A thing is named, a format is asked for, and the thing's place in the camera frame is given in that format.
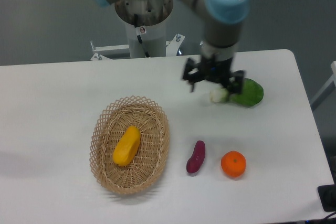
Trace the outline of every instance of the silver metal part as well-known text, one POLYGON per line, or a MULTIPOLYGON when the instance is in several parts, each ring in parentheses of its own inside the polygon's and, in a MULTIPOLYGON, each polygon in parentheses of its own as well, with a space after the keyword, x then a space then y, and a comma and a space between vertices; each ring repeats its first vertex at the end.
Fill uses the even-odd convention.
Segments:
MULTIPOLYGON (((182 51, 180 49, 180 46, 183 43, 185 36, 180 34, 180 41, 176 41, 176 36, 174 36, 174 38, 171 41, 166 41, 166 56, 181 55, 182 51)), ((90 41, 90 43, 93 52, 91 60, 107 60, 107 59, 110 60, 110 59, 129 58, 129 56, 123 57, 124 55, 130 53, 129 45, 95 47, 93 45, 93 41, 90 41)))
POLYGON ((311 110, 314 111, 318 106, 335 90, 336 76, 332 75, 322 86, 322 88, 310 100, 311 110))
POLYGON ((232 58, 237 49, 238 44, 234 44, 233 46, 227 48, 218 48, 204 41, 201 48, 201 54, 207 59, 211 59, 212 55, 215 55, 217 61, 224 61, 232 58))
POLYGON ((176 42, 180 42, 181 34, 176 34, 176 42))
POLYGON ((173 0, 120 0, 114 6, 118 16, 126 23, 153 26, 169 16, 173 10, 173 0))

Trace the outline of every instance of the yellow fruit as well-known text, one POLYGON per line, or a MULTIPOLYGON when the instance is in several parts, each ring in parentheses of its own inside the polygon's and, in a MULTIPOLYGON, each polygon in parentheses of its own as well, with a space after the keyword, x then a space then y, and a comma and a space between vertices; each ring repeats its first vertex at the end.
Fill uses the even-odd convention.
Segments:
POLYGON ((127 128, 113 152, 113 161, 126 166, 134 159, 140 145, 140 131, 135 126, 127 128))

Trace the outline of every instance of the wicker basket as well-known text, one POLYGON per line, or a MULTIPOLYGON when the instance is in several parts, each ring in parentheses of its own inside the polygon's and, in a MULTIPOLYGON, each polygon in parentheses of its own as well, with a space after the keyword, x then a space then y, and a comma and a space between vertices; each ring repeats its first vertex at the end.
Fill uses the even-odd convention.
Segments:
POLYGON ((169 150, 169 125, 162 108, 146 97, 129 97, 110 104, 100 115, 92 136, 90 166, 97 182, 118 194, 134 194, 161 175, 169 150), (125 167, 112 160, 126 129, 141 132, 138 152, 125 167))

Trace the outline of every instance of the black cable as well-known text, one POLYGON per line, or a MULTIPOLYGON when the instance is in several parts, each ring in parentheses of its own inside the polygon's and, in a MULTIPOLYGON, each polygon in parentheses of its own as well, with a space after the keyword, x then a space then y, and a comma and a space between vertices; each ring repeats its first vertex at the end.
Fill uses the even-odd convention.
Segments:
POLYGON ((329 215, 325 216, 325 217, 324 217, 324 220, 327 220, 327 219, 329 219, 331 216, 334 216, 334 215, 336 215, 336 212, 333 212, 332 214, 329 214, 329 215))
MULTIPOLYGON (((134 27, 135 27, 135 29, 138 27, 138 19, 139 19, 138 15, 134 14, 134 27)), ((142 50, 143 50, 146 58, 150 58, 151 56, 149 55, 148 50, 147 50, 145 44, 143 43, 141 36, 137 35, 136 37, 137 37, 138 42, 140 43, 140 45, 142 47, 142 50)))

